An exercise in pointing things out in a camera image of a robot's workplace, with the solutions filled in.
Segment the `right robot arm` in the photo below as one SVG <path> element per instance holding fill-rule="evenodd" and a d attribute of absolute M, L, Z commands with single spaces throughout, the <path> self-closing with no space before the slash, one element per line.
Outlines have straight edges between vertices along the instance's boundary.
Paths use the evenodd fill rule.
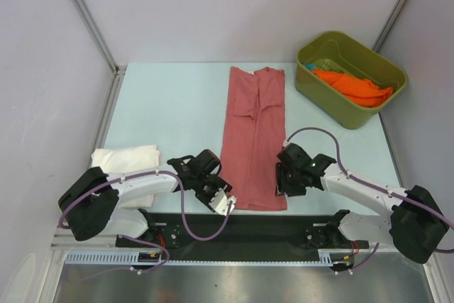
<path fill-rule="evenodd" d="M 283 147 L 277 158 L 278 195 L 302 196 L 307 189 L 317 188 L 372 210 L 371 215 L 338 211 L 327 229 L 328 241 L 335 247 L 350 241 L 378 243 L 393 246 L 411 261 L 425 264 L 448 232 L 448 223 L 423 187 L 404 189 L 361 179 L 339 158 L 324 154 L 311 158 L 294 143 Z"/>

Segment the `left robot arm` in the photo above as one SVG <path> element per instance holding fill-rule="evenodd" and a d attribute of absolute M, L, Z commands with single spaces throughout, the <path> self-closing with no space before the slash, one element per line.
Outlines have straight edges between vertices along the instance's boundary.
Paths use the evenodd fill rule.
<path fill-rule="evenodd" d="M 60 197 L 58 226 L 69 229 L 76 241 L 115 235 L 118 247 L 149 246 L 161 238 L 145 205 L 150 195 L 192 190 L 210 211 L 229 217 L 236 198 L 221 178 L 221 169 L 221 161 L 209 149 L 134 172 L 105 173 L 92 167 Z"/>

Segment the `pink t shirt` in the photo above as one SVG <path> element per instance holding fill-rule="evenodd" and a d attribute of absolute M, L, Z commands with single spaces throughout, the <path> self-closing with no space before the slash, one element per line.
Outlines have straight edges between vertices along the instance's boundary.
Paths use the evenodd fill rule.
<path fill-rule="evenodd" d="M 275 169 L 286 138 L 284 88 L 283 70 L 230 69 L 221 177 L 232 186 L 237 209 L 287 209 L 285 197 L 276 194 Z"/>

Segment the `orange t shirt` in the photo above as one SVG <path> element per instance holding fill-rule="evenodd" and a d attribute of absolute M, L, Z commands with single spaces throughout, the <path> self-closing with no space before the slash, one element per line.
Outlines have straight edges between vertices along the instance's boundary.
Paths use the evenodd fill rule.
<path fill-rule="evenodd" d="M 360 79 L 344 72 L 320 69 L 312 72 L 353 103 L 366 108 L 381 106 L 394 92 L 391 87 L 380 88 L 369 79 Z"/>

